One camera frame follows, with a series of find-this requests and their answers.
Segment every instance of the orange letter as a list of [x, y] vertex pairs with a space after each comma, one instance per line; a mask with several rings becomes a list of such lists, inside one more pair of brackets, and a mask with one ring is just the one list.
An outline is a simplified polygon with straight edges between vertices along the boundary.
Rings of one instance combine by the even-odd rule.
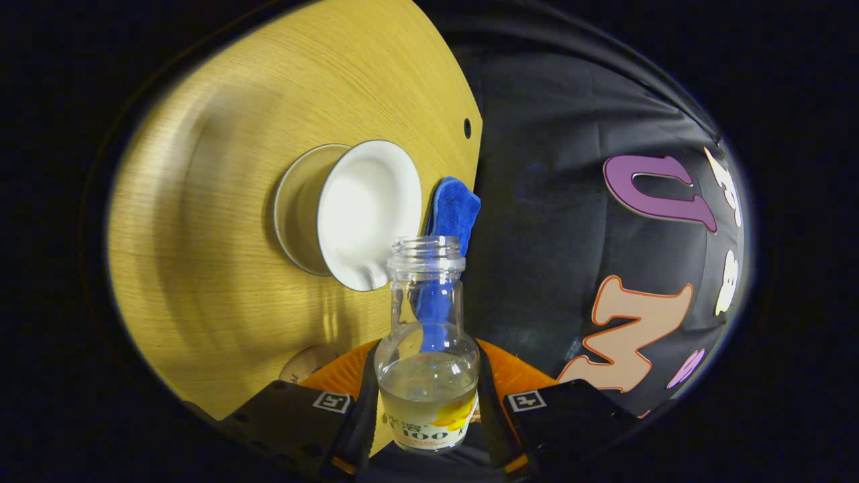
[[686, 284], [679, 294], [667, 296], [627, 290], [620, 277], [606, 278], [594, 302], [594, 324], [604, 326], [615, 317], [635, 320], [585, 338], [585, 347], [607, 359], [608, 364], [592, 363], [588, 356], [579, 356], [564, 367], [557, 380], [584, 379], [595, 388], [619, 389], [623, 393], [633, 389], [652, 367], [638, 349], [680, 327], [691, 300], [691, 284]]

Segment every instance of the bottle label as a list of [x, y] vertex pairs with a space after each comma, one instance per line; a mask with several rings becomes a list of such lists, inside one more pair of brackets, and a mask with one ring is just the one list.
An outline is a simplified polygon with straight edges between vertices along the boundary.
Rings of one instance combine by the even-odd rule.
[[394, 441], [415, 449], [444, 449], [461, 441], [478, 401], [477, 387], [453, 400], [438, 402], [408, 401], [385, 390], [381, 393]]

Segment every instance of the purple letter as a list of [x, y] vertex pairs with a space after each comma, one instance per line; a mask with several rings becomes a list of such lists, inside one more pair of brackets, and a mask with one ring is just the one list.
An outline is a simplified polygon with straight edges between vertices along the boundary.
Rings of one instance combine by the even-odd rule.
[[710, 232], [716, 232], [716, 219], [700, 196], [692, 196], [692, 201], [657, 198], [638, 191], [632, 182], [640, 174], [649, 174], [674, 178], [692, 186], [692, 177], [676, 159], [670, 156], [615, 156], [606, 161], [603, 174], [609, 191], [630, 210], [645, 217], [701, 222]]

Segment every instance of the yellow flower graphic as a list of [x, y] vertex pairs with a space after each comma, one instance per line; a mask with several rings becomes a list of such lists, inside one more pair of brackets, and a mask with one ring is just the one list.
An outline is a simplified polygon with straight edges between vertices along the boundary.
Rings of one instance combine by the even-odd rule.
[[477, 391], [472, 394], [471, 398], [461, 399], [452, 402], [447, 406], [439, 409], [438, 419], [433, 421], [433, 426], [447, 426], [448, 431], [456, 431], [466, 425], [468, 422], [468, 414], [472, 411], [474, 398], [477, 396]]

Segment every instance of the wood grain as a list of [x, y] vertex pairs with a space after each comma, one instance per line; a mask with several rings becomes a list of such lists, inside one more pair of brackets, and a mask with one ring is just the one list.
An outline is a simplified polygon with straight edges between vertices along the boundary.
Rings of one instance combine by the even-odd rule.
[[153, 105], [114, 180], [108, 264], [139, 351], [222, 419], [301, 350], [383, 337], [388, 289], [352, 291], [283, 254], [275, 186], [314, 146], [386, 139], [415, 162], [426, 206], [444, 176], [473, 188], [481, 128], [455, 58], [408, 0], [310, 3], [211, 56]]

